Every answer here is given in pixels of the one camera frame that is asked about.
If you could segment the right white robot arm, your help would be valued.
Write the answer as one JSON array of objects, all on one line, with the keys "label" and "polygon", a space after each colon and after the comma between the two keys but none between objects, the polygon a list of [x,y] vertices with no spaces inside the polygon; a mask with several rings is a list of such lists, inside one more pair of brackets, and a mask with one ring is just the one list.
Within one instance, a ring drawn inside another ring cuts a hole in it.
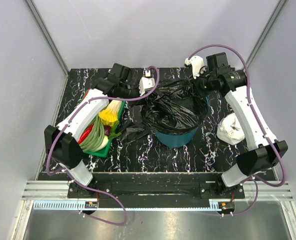
[{"label": "right white robot arm", "polygon": [[198,90],[221,93],[245,135],[248,151],[237,156],[236,164],[223,172],[213,187],[219,197],[226,198],[242,181],[276,166],[288,145],[269,129],[253,99],[246,73],[231,67],[226,53],[207,56],[206,60],[190,56],[185,65],[192,67],[192,81]]}]

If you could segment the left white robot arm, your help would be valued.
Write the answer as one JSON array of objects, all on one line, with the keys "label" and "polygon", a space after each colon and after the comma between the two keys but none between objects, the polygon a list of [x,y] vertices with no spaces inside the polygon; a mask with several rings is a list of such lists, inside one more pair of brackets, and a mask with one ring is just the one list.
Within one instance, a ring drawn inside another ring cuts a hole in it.
[{"label": "left white robot arm", "polygon": [[99,151],[108,144],[109,138],[105,135],[99,113],[112,103],[140,96],[139,89],[129,87],[130,74],[129,67],[113,64],[106,77],[93,80],[93,87],[87,90],[68,117],[56,126],[47,126],[44,131],[47,174],[56,174],[56,171],[50,171],[50,161],[54,160],[61,172],[67,172],[73,181],[80,184],[78,190],[86,198],[95,194],[96,185],[83,162],[84,153]]}]

